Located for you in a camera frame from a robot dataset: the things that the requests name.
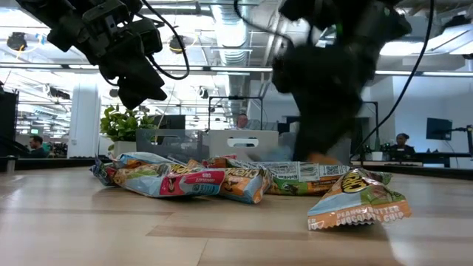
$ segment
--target ventilation duct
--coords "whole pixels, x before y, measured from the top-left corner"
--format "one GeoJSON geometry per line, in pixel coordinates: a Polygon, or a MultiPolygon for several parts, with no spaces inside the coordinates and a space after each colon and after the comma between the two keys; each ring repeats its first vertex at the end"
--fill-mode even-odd
{"type": "MultiPolygon", "coordinates": [[[[220,50],[222,65],[230,67],[241,67],[248,65],[248,52],[241,50],[246,47],[248,28],[235,13],[231,5],[213,5],[212,14],[215,18],[215,32],[217,43],[220,47],[227,49],[220,50]]],[[[240,7],[241,13],[246,16],[248,7],[240,7]]],[[[229,95],[248,96],[243,91],[248,86],[248,78],[243,75],[229,75],[229,95]]],[[[236,117],[240,112],[240,105],[236,101],[230,101],[231,113],[236,117]]]]}

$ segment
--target green plant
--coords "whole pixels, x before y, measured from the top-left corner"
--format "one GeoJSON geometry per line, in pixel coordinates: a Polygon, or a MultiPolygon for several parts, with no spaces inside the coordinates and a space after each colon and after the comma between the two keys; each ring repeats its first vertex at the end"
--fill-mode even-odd
{"type": "Polygon", "coordinates": [[[118,106],[105,109],[105,117],[101,119],[101,133],[106,134],[112,141],[136,141],[137,129],[153,129],[154,118],[146,112],[137,117],[138,111],[126,110],[120,112],[118,106]]]}

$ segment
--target computer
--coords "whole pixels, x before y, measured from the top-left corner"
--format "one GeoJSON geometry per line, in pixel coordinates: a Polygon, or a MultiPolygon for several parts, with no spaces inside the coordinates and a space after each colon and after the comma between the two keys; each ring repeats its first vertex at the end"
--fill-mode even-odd
{"type": "Polygon", "coordinates": [[[452,140],[452,121],[427,118],[427,140],[452,140]]]}

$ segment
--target white column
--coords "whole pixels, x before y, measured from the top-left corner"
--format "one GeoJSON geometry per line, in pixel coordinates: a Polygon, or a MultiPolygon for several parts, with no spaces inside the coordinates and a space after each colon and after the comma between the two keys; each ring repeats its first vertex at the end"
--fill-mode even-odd
{"type": "Polygon", "coordinates": [[[473,60],[465,60],[465,65],[468,67],[468,71],[473,72],[473,60]]]}
{"type": "Polygon", "coordinates": [[[72,93],[67,157],[94,157],[98,153],[101,96],[97,75],[78,75],[72,93]]]}

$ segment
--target ceiling duct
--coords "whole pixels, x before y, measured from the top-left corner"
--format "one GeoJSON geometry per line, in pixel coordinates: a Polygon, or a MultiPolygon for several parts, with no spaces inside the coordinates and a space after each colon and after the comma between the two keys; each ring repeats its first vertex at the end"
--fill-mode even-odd
{"type": "MultiPolygon", "coordinates": [[[[198,2],[195,5],[169,5],[156,6],[156,11],[161,15],[197,15],[213,16],[215,20],[215,33],[220,50],[220,60],[222,65],[229,67],[242,67],[248,65],[248,51],[245,48],[248,38],[248,27],[235,13],[232,5],[211,5],[210,12],[207,7],[201,7],[198,2]]],[[[244,16],[248,15],[248,7],[241,6],[240,10],[244,16]]],[[[248,86],[248,78],[244,75],[229,75],[229,95],[248,96],[243,92],[248,86]]],[[[240,103],[230,102],[233,116],[237,116],[240,110],[240,103]]]]}
{"type": "MultiPolygon", "coordinates": [[[[213,5],[212,14],[215,18],[217,43],[220,47],[222,65],[229,67],[241,67],[248,65],[248,52],[242,48],[247,46],[248,27],[235,13],[231,5],[213,5]]],[[[246,16],[248,7],[240,7],[241,13],[246,16]]],[[[247,96],[243,92],[248,86],[247,77],[244,75],[229,75],[229,96],[247,96]]],[[[230,101],[231,113],[236,117],[240,112],[241,103],[230,101]]]]}

